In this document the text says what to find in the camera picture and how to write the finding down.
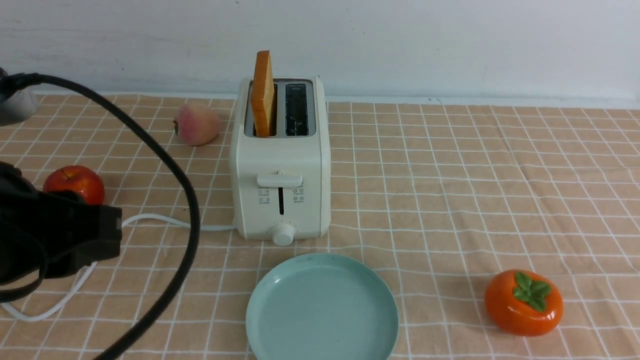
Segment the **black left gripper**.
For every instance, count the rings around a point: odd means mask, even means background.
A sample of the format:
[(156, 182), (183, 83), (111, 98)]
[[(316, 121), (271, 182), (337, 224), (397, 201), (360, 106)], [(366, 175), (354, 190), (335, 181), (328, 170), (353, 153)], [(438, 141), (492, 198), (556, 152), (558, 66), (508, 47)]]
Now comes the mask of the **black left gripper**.
[(2, 285), (38, 271), (43, 263), (45, 277), (54, 279), (120, 255), (121, 208), (89, 205), (71, 191), (40, 191), (7, 162), (0, 175)]

